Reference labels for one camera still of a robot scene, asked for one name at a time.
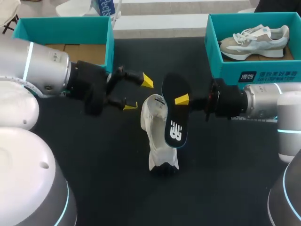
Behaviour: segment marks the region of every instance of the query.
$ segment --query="shoe box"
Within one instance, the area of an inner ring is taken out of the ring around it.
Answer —
[[[251,55],[245,61],[222,57],[219,41],[245,29],[262,24],[269,28],[287,25],[290,29],[288,45],[282,58]],[[228,85],[241,89],[249,83],[301,82],[301,18],[289,13],[236,13],[208,16],[205,47],[214,78],[223,78]]]
[[[20,18],[14,38],[65,51],[72,62],[86,61],[112,72],[114,36],[109,16]]]

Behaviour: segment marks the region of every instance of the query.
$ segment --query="shoe tongue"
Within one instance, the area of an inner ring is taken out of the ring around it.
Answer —
[[[153,105],[150,107],[151,115],[166,120],[167,105],[164,98],[160,95],[155,95],[154,99],[151,99],[150,101],[153,103]]]
[[[259,29],[263,28],[264,26],[262,24],[258,25],[257,27],[254,27],[252,28],[252,30],[255,32],[255,31],[258,31]]]
[[[254,35],[255,37],[258,37],[258,36],[261,36],[264,34],[267,34],[269,38],[271,37],[271,30],[269,27],[263,27],[252,33],[252,35]]]

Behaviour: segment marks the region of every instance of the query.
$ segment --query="white cover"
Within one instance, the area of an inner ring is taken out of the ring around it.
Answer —
[[[0,0],[0,27],[16,16],[20,5],[20,0]]]
[[[0,128],[1,226],[28,218],[45,200],[54,177],[55,158],[40,137],[20,128]]]
[[[56,7],[58,16],[84,16],[90,12],[92,0],[69,0]]]

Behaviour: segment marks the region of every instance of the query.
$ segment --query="sneaker sole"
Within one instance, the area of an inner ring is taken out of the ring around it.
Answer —
[[[264,57],[272,57],[272,58],[282,58],[284,57],[284,51],[285,49],[279,49],[279,50],[258,50],[255,51],[253,53],[248,53],[245,55],[235,55],[235,54],[230,54],[230,53],[225,53],[222,52],[222,55],[229,57],[230,59],[234,59],[234,60],[238,60],[238,61],[242,61],[247,59],[248,56],[253,55],[253,54],[258,54],[258,55],[262,55]]]

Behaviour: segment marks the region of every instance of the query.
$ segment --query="shoe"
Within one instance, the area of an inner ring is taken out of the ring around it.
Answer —
[[[226,38],[219,44],[222,55],[234,60],[245,60],[252,54],[283,57],[288,39],[289,28],[286,25],[278,29],[259,25],[233,34],[233,37]]]
[[[142,106],[141,128],[150,140],[149,169],[159,174],[173,174],[179,169],[177,149],[165,142],[166,118],[164,98],[158,94],[148,97]]]

